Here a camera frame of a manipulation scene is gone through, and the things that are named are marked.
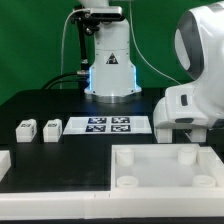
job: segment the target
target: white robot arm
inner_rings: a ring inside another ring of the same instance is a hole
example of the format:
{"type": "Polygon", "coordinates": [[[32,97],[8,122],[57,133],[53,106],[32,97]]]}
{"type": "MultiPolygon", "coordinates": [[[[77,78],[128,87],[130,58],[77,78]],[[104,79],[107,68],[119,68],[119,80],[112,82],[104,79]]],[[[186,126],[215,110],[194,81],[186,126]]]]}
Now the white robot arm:
{"type": "Polygon", "coordinates": [[[108,7],[109,0],[79,0],[85,8],[108,7]]]}
{"type": "Polygon", "coordinates": [[[120,7],[108,0],[79,0],[90,8],[88,20],[99,21],[94,34],[95,62],[90,67],[87,99],[103,103],[121,103],[138,97],[136,68],[130,61],[129,24],[120,7]]]}
{"type": "Polygon", "coordinates": [[[224,1],[186,12],[175,49],[195,81],[166,90],[154,111],[155,135],[171,143],[172,129],[192,129],[190,140],[205,142],[207,129],[224,127],[224,1]]]}

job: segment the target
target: green wall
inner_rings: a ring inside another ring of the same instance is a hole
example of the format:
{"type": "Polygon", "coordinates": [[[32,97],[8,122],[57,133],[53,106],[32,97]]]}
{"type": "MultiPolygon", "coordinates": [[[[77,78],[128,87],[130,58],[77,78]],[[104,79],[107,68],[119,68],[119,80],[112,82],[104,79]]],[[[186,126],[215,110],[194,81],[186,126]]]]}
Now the green wall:
{"type": "MultiPolygon", "coordinates": [[[[135,0],[133,21],[136,40],[145,58],[162,72],[185,83],[173,46],[175,27],[188,9],[214,0],[135,0]]],[[[60,50],[64,21],[77,0],[0,0],[0,104],[16,92],[39,89],[60,74],[60,50]]],[[[126,15],[128,1],[121,5],[126,15]]],[[[79,68],[76,26],[69,25],[65,47],[65,72],[79,68]]],[[[93,61],[93,40],[87,40],[93,61]]],[[[137,66],[142,87],[175,85],[152,71],[138,56],[131,42],[131,59],[137,66]]]]}

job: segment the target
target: cable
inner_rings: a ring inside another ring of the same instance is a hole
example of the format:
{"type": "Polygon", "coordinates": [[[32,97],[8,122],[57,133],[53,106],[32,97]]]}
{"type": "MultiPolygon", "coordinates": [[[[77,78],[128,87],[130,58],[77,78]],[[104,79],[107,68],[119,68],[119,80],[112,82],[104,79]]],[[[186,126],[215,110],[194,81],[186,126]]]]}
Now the cable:
{"type": "Polygon", "coordinates": [[[178,82],[177,80],[175,80],[174,78],[164,74],[163,72],[159,71],[158,69],[156,69],[153,65],[151,65],[146,59],[145,57],[142,55],[141,51],[139,50],[138,48],[138,45],[137,45],[137,42],[136,42],[136,39],[135,39],[135,33],[134,33],[134,29],[133,29],[133,18],[132,18],[132,4],[131,4],[131,0],[129,2],[129,5],[130,5],[130,22],[131,22],[131,33],[132,33],[132,38],[133,38],[133,42],[134,42],[134,45],[135,45],[135,48],[138,52],[138,54],[140,55],[140,57],[142,58],[142,60],[150,67],[152,68],[154,71],[156,71],[157,73],[159,73],[160,75],[176,82],[177,84],[181,85],[180,82],[178,82]]]}
{"type": "Polygon", "coordinates": [[[65,78],[65,77],[70,77],[70,76],[75,76],[77,75],[77,73],[74,72],[70,72],[70,73],[65,73],[59,76],[54,77],[53,79],[51,79],[50,81],[48,81],[41,89],[46,89],[49,85],[51,85],[53,82],[65,78]]]}
{"type": "Polygon", "coordinates": [[[48,89],[51,89],[52,87],[54,87],[57,84],[61,84],[61,83],[75,83],[75,82],[86,82],[86,80],[62,80],[62,81],[57,81],[52,83],[48,89]]]}
{"type": "Polygon", "coordinates": [[[63,29],[63,35],[62,35],[62,44],[61,44],[61,74],[63,74],[64,72],[64,49],[65,49],[65,35],[66,35],[66,30],[67,30],[67,26],[68,26],[68,21],[70,19],[71,16],[73,16],[74,14],[78,13],[78,12],[86,12],[89,11],[90,9],[86,8],[86,9],[78,9],[78,10],[74,10],[73,12],[71,12],[64,24],[64,29],[63,29]]]}

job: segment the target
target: black table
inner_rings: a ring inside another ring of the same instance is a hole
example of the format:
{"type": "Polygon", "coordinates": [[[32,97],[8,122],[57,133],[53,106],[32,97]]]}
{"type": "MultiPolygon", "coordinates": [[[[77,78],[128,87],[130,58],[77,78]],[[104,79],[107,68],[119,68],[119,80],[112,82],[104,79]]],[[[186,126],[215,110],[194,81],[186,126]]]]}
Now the black table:
{"type": "MultiPolygon", "coordinates": [[[[123,104],[88,101],[78,90],[28,90],[17,93],[0,107],[0,150],[10,150],[12,160],[12,167],[0,183],[0,193],[109,191],[111,145],[154,144],[156,139],[153,134],[66,135],[62,136],[58,143],[46,144],[43,142],[42,133],[45,124],[48,120],[61,119],[64,128],[72,116],[144,115],[148,116],[153,129],[153,109],[163,93],[163,89],[145,89],[139,100],[123,104]],[[37,121],[37,135],[31,143],[17,144],[15,129],[22,120],[27,119],[37,121]]],[[[212,146],[221,159],[224,158],[223,134],[224,130],[210,131],[205,144],[212,146]]],[[[189,143],[183,131],[174,131],[174,141],[189,143]]],[[[46,221],[46,223],[105,223],[105,221],[224,223],[221,218],[66,220],[46,221]]]]}

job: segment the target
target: white cube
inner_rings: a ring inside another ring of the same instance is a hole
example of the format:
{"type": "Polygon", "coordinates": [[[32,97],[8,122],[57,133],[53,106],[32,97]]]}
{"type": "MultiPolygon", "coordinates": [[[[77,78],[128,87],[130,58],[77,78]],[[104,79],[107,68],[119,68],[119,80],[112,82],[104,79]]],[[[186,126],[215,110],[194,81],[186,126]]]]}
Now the white cube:
{"type": "Polygon", "coordinates": [[[58,142],[62,134],[62,121],[59,119],[50,120],[44,127],[44,142],[58,142]]]}
{"type": "Polygon", "coordinates": [[[34,119],[24,120],[16,128],[17,142],[31,142],[37,133],[37,122],[34,119]]]}

